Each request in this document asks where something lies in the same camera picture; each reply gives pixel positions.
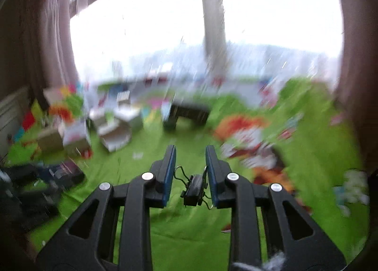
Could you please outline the beige kraft box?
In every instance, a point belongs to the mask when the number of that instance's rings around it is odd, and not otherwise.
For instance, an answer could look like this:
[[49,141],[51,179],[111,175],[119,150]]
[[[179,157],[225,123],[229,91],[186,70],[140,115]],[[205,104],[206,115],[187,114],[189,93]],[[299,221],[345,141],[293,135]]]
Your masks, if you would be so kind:
[[36,138],[41,152],[48,153],[62,150],[64,132],[65,126],[63,125],[43,129]]

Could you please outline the white box pink flower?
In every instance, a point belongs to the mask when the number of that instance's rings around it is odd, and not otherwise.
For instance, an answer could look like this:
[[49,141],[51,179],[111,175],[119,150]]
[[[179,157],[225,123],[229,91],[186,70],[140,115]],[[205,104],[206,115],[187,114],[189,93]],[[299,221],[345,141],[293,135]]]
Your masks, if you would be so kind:
[[79,156],[91,149],[90,134],[85,121],[78,121],[65,128],[63,149],[69,156]]

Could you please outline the white plastic tray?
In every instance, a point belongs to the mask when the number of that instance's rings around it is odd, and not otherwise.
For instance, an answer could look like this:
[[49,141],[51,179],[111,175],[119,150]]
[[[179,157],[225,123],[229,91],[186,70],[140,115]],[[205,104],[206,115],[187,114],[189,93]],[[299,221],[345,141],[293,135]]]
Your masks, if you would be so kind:
[[124,123],[113,121],[97,130],[101,143],[109,153],[122,149],[131,140],[131,129]]

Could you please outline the white orange medicine box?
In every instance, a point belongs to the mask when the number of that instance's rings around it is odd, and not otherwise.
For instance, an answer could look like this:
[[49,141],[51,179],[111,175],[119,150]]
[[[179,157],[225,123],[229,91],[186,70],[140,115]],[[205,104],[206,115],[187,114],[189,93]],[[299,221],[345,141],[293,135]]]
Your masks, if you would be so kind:
[[90,110],[88,114],[88,118],[90,120],[90,124],[95,128],[98,129],[99,127],[105,125],[107,123],[106,120],[106,111],[104,108],[93,108]]

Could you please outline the white grey text box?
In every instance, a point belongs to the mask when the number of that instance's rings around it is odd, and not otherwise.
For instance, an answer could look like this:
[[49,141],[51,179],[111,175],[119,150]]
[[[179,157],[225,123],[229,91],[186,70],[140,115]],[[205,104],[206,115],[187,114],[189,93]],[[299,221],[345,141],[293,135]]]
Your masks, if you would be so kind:
[[143,116],[140,108],[134,106],[120,106],[114,110],[115,118],[127,124],[132,131],[143,128]]

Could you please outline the small white box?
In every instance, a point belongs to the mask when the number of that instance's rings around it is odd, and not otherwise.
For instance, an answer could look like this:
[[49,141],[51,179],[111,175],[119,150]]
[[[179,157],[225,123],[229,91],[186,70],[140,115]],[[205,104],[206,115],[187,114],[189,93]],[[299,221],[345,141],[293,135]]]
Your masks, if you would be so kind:
[[117,94],[117,106],[130,105],[130,91],[123,91]]

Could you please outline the black binder clip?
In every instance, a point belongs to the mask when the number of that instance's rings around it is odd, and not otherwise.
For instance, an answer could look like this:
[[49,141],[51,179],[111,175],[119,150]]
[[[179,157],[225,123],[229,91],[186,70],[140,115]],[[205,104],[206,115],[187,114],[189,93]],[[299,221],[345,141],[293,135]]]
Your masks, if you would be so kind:
[[196,207],[205,205],[208,210],[213,209],[213,205],[209,204],[206,199],[210,200],[211,197],[206,194],[208,188],[208,167],[205,166],[203,173],[194,174],[188,177],[182,166],[177,166],[174,169],[173,178],[179,180],[184,184],[185,188],[181,192],[180,198],[183,200],[185,207]]

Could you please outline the black rectangular box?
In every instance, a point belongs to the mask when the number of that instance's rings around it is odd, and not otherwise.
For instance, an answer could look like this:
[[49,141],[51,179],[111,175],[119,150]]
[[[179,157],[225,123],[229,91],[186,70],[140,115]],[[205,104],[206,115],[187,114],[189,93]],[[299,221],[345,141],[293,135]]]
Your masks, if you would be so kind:
[[195,127],[203,127],[207,123],[210,112],[211,108],[208,105],[188,101],[173,101],[162,113],[163,128],[167,131],[175,130],[180,118],[192,121]]

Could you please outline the green cartoon bedsheet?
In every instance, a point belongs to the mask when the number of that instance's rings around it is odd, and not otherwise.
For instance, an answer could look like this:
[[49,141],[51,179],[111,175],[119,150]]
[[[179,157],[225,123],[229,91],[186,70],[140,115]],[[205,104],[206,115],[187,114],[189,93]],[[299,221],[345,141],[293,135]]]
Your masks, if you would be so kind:
[[[179,119],[172,132],[163,130],[159,109],[168,105],[173,91],[165,99],[161,90],[147,92],[136,104],[142,109],[143,128],[113,153],[91,132],[89,159],[72,157],[84,170],[85,181],[63,193],[58,216],[30,234],[37,254],[101,181],[130,181],[168,145],[176,146],[177,165],[196,173],[204,168],[205,147],[214,145],[220,159],[248,180],[264,186],[282,183],[350,263],[366,243],[370,221],[367,177],[352,128],[322,84],[291,79],[278,94],[268,88],[254,93],[264,97],[263,105],[251,108],[247,100],[252,100],[253,89],[247,86],[244,98],[236,95],[236,88],[214,97],[189,93],[211,106],[210,118],[205,127]],[[8,164],[55,163],[67,157],[63,151],[42,154],[30,142],[41,132],[45,113],[37,100],[30,110],[23,136],[10,147]],[[231,212],[184,207],[182,186],[174,181],[168,206],[151,211],[154,270],[226,270]]]

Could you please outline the mauve drape curtain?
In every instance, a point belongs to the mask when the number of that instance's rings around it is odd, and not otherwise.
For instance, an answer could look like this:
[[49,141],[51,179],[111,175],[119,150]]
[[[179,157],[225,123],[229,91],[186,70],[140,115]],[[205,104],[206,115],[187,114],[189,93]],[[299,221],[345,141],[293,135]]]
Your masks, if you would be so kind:
[[78,81],[69,0],[1,0],[1,97]]

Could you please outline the white lace curtain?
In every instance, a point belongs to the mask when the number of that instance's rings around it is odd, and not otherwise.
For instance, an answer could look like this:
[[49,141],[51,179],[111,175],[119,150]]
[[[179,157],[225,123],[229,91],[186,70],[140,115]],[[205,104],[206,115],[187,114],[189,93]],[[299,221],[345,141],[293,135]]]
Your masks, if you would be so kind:
[[339,80],[340,0],[69,0],[80,81]]

